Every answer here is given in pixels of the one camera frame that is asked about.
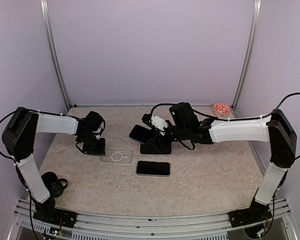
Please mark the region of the black phone with purple edge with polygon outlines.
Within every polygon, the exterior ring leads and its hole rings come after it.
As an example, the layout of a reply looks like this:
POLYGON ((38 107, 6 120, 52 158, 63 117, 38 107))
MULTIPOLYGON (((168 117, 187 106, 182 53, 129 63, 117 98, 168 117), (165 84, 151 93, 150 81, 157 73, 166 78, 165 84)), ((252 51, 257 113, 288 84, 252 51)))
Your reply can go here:
POLYGON ((136 124, 131 132, 129 133, 129 138, 140 144, 146 144, 156 135, 156 131, 153 129, 145 128, 141 125, 136 124))

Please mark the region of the black smartphone with teal edge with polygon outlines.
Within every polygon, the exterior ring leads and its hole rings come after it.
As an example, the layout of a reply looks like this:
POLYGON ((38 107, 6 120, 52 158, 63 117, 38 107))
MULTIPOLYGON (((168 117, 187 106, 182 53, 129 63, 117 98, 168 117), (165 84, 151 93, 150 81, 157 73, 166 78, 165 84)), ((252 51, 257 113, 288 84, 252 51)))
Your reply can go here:
POLYGON ((148 142, 141 144, 139 150, 143 155, 169 155, 172 153, 172 143, 148 142))

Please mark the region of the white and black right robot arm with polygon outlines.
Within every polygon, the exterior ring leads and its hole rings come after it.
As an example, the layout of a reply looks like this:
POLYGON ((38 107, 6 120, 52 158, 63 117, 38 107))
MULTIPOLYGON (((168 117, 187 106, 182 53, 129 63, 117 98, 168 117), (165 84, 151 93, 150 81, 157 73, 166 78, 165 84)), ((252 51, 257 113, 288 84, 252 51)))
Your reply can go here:
POLYGON ((153 112, 143 115, 142 122, 149 127, 150 136, 140 145, 141 154, 168 155, 172 152, 173 142, 183 145, 185 141, 190 141, 192 150, 195 144, 213 145, 234 141, 270 144, 270 163, 245 212, 250 222, 258 221, 267 211, 296 160, 297 135, 284 113, 275 109, 268 115, 257 117, 221 119, 206 116, 199 121, 199 112, 188 102, 170 103, 169 112, 174 123, 153 112))

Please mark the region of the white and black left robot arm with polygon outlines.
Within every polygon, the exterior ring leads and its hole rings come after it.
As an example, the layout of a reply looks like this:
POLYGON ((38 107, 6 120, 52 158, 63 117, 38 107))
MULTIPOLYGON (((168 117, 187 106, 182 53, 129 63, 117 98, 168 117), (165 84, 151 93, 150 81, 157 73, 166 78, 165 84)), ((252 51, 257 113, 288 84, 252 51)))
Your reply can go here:
POLYGON ((106 153, 106 140, 102 136, 106 120, 95 111, 84 117, 63 113, 45 112, 23 106, 3 118, 7 121, 1 134, 7 156, 14 164, 17 175, 28 191, 29 197, 41 206, 39 212, 53 223, 60 218, 60 211, 49 200, 51 190, 45 186, 37 163, 36 150, 43 138, 49 139, 49 148, 57 135, 74 137, 74 145, 83 155, 103 156, 106 153))

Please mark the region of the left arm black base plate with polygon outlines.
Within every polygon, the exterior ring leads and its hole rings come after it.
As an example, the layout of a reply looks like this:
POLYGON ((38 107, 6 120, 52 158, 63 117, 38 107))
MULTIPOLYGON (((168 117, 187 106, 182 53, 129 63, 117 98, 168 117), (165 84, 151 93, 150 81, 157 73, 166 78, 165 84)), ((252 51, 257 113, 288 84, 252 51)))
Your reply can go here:
POLYGON ((77 216, 78 214, 74 211, 58 208, 52 213, 52 216, 48 216, 48 213, 40 212, 38 210, 36 210, 33 214, 33 218, 35 220, 71 229, 73 229, 75 226, 77 216))

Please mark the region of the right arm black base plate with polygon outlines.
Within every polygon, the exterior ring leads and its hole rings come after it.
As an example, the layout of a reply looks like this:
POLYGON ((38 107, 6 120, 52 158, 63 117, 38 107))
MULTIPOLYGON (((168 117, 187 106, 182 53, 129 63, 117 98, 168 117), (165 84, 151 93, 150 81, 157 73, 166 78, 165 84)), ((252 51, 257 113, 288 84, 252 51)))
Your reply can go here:
POLYGON ((230 211, 228 213, 230 224, 232 228, 250 225, 265 221, 272 218, 272 213, 269 208, 244 208, 230 211))

